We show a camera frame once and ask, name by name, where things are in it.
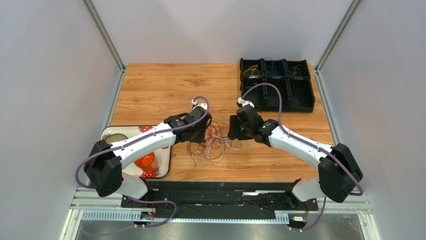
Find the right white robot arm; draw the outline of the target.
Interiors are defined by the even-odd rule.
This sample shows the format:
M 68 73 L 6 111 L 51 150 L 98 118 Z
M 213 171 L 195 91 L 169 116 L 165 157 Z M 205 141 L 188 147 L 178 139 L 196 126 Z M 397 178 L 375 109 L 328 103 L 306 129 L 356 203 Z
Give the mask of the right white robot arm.
M 268 147 L 283 150 L 305 161 L 318 171 L 318 176 L 297 179 L 285 191 L 290 204 L 327 197 L 343 203 L 363 178 L 349 147 L 343 143 L 335 146 L 311 140 L 283 126 L 274 119 L 263 120 L 250 105 L 245 105 L 231 115 L 228 138 L 254 140 Z

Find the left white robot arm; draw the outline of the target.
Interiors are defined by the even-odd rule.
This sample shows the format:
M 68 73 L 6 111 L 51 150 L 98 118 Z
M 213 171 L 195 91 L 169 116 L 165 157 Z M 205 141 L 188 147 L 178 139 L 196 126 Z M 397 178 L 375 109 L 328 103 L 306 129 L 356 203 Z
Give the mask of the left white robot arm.
M 187 142 L 200 136 L 211 115 L 206 103 L 197 104 L 186 115 L 173 115 L 152 129 L 132 138 L 107 144 L 105 140 L 95 143 L 83 171 L 91 187 L 99 197 L 117 193 L 133 199 L 141 199 L 149 188 L 139 176 L 123 170 L 136 160 L 154 151 Z

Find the strawberry pattern tray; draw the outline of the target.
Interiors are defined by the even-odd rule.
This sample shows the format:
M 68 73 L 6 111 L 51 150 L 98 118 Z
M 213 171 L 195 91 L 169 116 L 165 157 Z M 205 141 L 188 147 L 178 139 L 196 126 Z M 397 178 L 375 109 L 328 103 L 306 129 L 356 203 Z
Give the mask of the strawberry pattern tray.
M 153 127 L 150 125 L 140 126 L 109 126 L 103 130 L 100 139 L 108 134 L 124 134 L 128 139 L 133 138 L 141 133 L 151 130 Z M 154 151 L 158 160 L 158 167 L 156 171 L 144 172 L 137 167 L 134 162 L 128 165 L 123 172 L 135 177 L 142 177 L 144 179 L 164 178 L 170 171 L 172 148 L 164 147 Z

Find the orange transparent cup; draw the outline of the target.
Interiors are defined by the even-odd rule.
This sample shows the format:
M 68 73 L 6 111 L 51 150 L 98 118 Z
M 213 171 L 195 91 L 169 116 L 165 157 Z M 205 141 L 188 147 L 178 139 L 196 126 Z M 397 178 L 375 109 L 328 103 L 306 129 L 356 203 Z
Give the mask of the orange transparent cup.
M 142 171 L 150 173 L 155 172 L 159 166 L 158 159 L 154 152 L 151 152 L 134 161 L 134 164 Z

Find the black six-compartment bin organizer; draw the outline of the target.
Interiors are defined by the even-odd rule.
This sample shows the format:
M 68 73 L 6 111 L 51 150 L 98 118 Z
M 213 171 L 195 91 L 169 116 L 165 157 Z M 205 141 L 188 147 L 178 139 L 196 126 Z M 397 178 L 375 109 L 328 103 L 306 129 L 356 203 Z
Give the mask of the black six-compartment bin organizer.
M 256 110 L 279 110 L 279 96 L 273 87 L 262 85 L 250 91 L 255 85 L 268 83 L 279 90 L 283 112 L 313 112 L 315 96 L 306 60 L 241 58 L 239 68 L 241 95 L 251 101 Z

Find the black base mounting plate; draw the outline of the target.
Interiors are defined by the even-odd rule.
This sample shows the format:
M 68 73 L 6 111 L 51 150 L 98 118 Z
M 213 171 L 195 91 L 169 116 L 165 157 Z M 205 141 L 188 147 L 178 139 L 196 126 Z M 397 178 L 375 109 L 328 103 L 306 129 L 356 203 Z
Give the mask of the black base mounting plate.
M 289 182 L 240 181 L 166 181 L 150 180 L 151 191 L 143 200 L 160 201 L 149 205 L 121 200 L 123 208 L 153 208 L 158 218 L 169 217 L 176 203 L 175 218 L 219 220 L 272 220 L 276 211 L 304 214 L 320 210 L 315 199 L 307 203 L 291 203 L 285 191 Z

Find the grey ceramic bowl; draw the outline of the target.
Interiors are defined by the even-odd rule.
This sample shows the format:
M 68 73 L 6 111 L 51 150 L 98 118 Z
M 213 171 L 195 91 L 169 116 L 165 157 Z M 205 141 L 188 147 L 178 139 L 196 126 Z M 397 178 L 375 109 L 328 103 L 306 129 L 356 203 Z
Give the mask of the grey ceramic bowl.
M 127 139 L 128 137 L 122 133 L 106 134 L 102 137 L 102 140 L 104 140 L 108 145 Z

